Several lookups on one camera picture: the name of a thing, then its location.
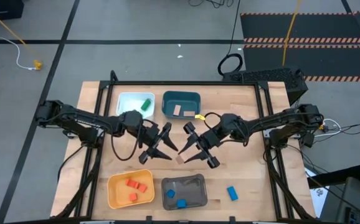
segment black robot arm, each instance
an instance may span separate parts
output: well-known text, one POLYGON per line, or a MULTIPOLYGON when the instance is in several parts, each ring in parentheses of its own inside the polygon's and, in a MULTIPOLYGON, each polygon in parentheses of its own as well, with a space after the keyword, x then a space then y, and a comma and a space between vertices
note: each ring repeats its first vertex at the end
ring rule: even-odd
POLYGON ((79 137, 82 145, 88 147, 98 146, 99 131, 105 131, 117 138, 127 131, 135 138, 139 136, 137 140, 139 148, 142 148, 143 144, 148 146, 148 149, 139 156, 142 164, 147 161, 148 157, 171 160, 169 156, 157 149, 161 140, 165 145, 177 151, 176 146, 169 138, 171 123, 166 123, 159 133, 158 125, 152 121, 147 120, 152 124, 150 127, 144 126, 143 117, 137 111, 129 111, 120 116, 104 117, 55 100, 45 101, 41 104, 36 114, 36 121, 38 126, 43 128, 58 126, 66 132, 73 133, 79 137))
POLYGON ((281 148, 287 145, 290 136, 316 130, 322 123, 323 116, 319 113, 318 108, 313 105, 300 105, 296 109, 286 109, 280 113, 251 121, 243 120, 235 114, 223 114, 220 116, 220 122, 217 125, 200 136, 195 133, 195 127, 192 123, 187 123, 184 130, 190 136, 180 153, 196 143, 197 148, 201 151, 185 162, 207 159, 209 167, 216 168, 220 162, 210 154, 209 150, 223 144, 224 141, 222 140, 227 136, 230 136, 231 140, 242 142, 246 146, 253 133, 271 129, 268 137, 270 145, 281 148))

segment yellow cable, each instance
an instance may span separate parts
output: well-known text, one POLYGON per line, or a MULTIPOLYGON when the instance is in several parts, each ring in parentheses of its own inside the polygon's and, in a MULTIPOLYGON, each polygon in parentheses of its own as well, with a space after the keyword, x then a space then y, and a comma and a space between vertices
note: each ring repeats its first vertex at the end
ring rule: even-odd
MULTIPOLYGON (((21 38, 19 38, 10 28, 8 28, 8 26, 5 25, 3 23, 3 21, 0 20, 0 24, 4 28, 6 28, 16 39, 18 39, 31 53, 33 53, 36 57, 39 57, 39 54, 36 51, 32 50, 21 38)), ((37 70, 40 70, 40 67, 41 67, 42 63, 40 63, 37 60, 35 60, 34 63, 35 63, 35 66, 39 68, 37 70)))
POLYGON ((283 52, 283 54, 282 54, 282 66, 285 65, 285 57, 286 57, 286 55, 287 55, 288 39, 289 39, 290 34, 291 34, 291 30, 292 30, 292 26, 293 26, 293 21, 295 21, 295 17, 296 17, 296 15, 298 14, 298 11, 299 11, 300 3, 301 3, 301 2, 302 2, 301 0, 298 0, 298 4, 296 5, 295 12, 293 13, 293 16, 292 16, 290 28, 288 29, 287 37, 285 38, 284 52, 283 52))

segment blue cube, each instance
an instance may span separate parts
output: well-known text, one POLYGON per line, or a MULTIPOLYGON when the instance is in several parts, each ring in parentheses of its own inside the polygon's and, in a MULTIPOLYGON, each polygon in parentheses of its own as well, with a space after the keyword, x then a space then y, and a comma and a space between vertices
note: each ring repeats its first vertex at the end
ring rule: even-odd
POLYGON ((186 208, 186 201, 184 199, 179 199, 177 202, 178 208, 186 208))
POLYGON ((237 193, 235 192, 235 189, 234 189, 233 186, 228 187, 228 188, 227 188, 227 191, 228 191, 228 193, 229 193, 229 195, 230 195, 231 201, 238 200, 237 193))
POLYGON ((174 197, 174 194, 175 194, 175 192, 174 192, 174 190, 168 190, 168 192, 166 192, 166 195, 169 197, 169 198, 173 198, 174 197))

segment concrete floor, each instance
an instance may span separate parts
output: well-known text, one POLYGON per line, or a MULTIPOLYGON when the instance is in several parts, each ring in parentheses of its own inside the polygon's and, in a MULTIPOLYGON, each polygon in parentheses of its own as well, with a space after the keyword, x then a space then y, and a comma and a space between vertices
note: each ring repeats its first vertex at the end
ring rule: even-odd
MULTIPOLYGON (((7 21, 23 39, 62 36, 73 0, 26 0, 21 19, 7 21)), ((244 0, 240 12, 292 12, 297 0, 244 0)), ((360 10, 360 0, 349 0, 360 10)), ((214 9, 186 0, 81 0, 70 40, 229 39, 236 5, 214 9)), ((344 12, 340 0, 303 0, 301 12, 344 12)), ((9 34, 0 26, 0 35, 9 34)), ((242 38, 239 20, 235 39, 242 38)), ((0 206, 24 144, 57 45, 33 45, 43 56, 41 72, 20 69, 16 49, 0 45, 0 206)), ((220 80, 216 67, 228 45, 66 45, 48 99, 76 105, 85 80, 106 80, 114 69, 120 80, 220 80)), ((233 52, 241 46, 234 45, 233 52)), ((23 50, 20 62, 32 65, 23 50)), ((235 62, 225 65, 228 69, 235 62)), ((360 123, 360 83, 308 83, 302 103, 314 103, 341 125, 360 123)), ((56 176, 67 139, 59 130, 37 129, 5 222, 48 218, 56 176)), ((360 164, 360 135, 339 135, 304 149, 317 165, 332 171, 360 164)), ((323 218, 332 219, 336 201, 328 197, 323 218)))

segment wooden table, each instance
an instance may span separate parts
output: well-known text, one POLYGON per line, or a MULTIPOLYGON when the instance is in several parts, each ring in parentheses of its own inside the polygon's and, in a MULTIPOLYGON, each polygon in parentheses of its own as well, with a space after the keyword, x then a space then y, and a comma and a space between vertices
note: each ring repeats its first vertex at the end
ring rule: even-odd
MULTIPOLYGON (((270 96, 274 113, 289 108, 287 93, 283 83, 269 83, 270 96)), ((152 119, 162 127, 165 122, 172 123, 170 137, 181 149, 187 139, 183 131, 185 120, 166 119, 161 112, 163 93, 168 90, 196 91, 201 95, 201 114, 210 111, 222 113, 235 113, 243 119, 258 118, 257 102, 252 86, 166 86, 166 85, 115 85, 110 106, 110 115, 116 115, 116 104, 121 92, 152 92, 155 94, 155 112, 152 119)), ((98 82, 84 82, 77 108, 89 112, 94 111, 98 91, 98 82)), ((264 93, 262 93, 263 106, 265 107, 264 93)), ((104 109, 106 93, 103 96, 101 114, 104 109)), ((211 126, 218 122, 218 118, 210 116, 207 119, 211 126)), ((201 120, 193 121, 197 133, 207 130, 201 120)), ((129 134, 122 138, 115 138, 114 144, 117 152, 122 157, 127 157, 135 143, 135 138, 129 134)), ((298 147, 295 140, 289 144, 298 147)), ((69 140, 65 157, 71 155, 79 147, 78 139, 69 140)), ((158 147, 161 151, 173 158, 172 161, 164 159, 149 159, 145 165, 138 162, 141 150, 127 162, 119 161, 112 152, 109 138, 105 138, 102 163, 98 177, 97 192, 92 218, 112 220, 145 220, 152 215, 153 220, 229 220, 235 216, 237 221, 275 221, 272 192, 267 171, 267 165, 262 158, 262 134, 255 133, 250 137, 247 147, 235 142, 227 142, 220 148, 211 149, 212 155, 220 160, 221 165, 210 169, 206 161, 192 161, 178 165, 174 158, 176 152, 163 143, 158 147), (135 205, 113 210, 107 202, 107 180, 113 174, 129 172, 131 170, 149 169, 153 173, 155 198, 151 203, 135 205), (165 177, 182 177, 187 175, 202 174, 205 177, 208 203, 204 207, 188 208, 183 210, 166 211, 162 206, 161 181, 165 177), (234 186, 239 196, 238 201, 232 202, 227 187, 234 186)), ((71 159, 62 169, 61 178, 57 186, 51 215, 58 214, 70 201, 77 191, 82 173, 85 151, 83 150, 71 159)), ((188 151, 197 152, 195 147, 188 151)), ((306 180, 305 170, 301 155, 292 148, 283 151, 283 160, 287 173, 288 185, 300 204, 310 215, 315 215, 311 195, 306 180)), ((282 191, 279 189, 280 203, 283 217, 287 216, 282 191)), ((88 201, 88 192, 85 193, 84 202, 88 201)), ((83 203, 82 214, 85 214, 87 203, 83 203)))

